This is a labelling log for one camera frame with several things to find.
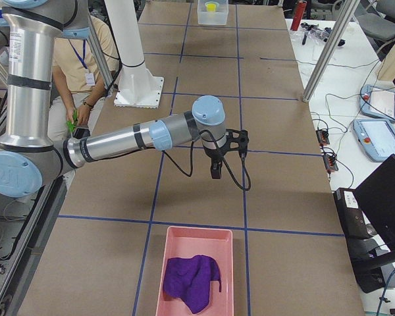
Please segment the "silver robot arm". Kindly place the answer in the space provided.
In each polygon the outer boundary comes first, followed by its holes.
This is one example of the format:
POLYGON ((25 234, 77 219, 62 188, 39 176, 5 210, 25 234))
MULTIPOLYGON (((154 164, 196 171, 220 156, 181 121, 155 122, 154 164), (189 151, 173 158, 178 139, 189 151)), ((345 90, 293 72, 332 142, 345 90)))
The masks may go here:
POLYGON ((55 45, 86 39, 91 30, 85 1, 6 1, 10 26, 7 121, 0 135, 0 194, 21 198, 86 163, 145 149, 167 150, 201 140, 211 153, 227 141, 222 102, 199 97, 192 109, 100 136, 71 138, 66 107, 73 92, 97 101, 99 69, 80 71, 73 88, 57 77, 55 45))

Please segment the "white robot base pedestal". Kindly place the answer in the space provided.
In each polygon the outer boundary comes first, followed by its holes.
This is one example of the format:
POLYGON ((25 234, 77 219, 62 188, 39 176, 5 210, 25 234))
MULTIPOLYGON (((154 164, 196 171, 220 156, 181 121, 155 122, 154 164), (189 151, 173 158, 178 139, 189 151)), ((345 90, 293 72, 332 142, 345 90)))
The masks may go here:
POLYGON ((134 2, 107 0, 105 6, 122 65, 115 105, 157 108, 164 78, 146 66, 134 2))

